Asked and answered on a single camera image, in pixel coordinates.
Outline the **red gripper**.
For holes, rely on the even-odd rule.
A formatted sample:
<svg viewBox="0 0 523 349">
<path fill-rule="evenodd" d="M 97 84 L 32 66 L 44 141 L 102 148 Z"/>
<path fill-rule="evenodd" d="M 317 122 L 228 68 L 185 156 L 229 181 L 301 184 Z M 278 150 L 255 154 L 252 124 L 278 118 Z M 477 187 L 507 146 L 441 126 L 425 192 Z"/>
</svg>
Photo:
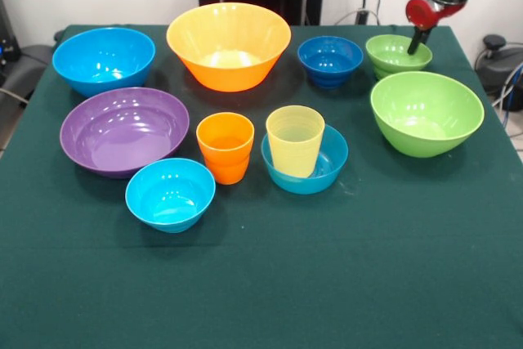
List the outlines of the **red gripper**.
<svg viewBox="0 0 523 349">
<path fill-rule="evenodd" d="M 417 29 L 409 44 L 408 54 L 413 55 L 420 43 L 425 44 L 430 36 L 430 30 L 438 25 L 440 20 L 450 17 L 464 8 L 464 3 L 445 4 L 435 0 L 409 0 L 405 13 L 407 19 Z"/>
</svg>

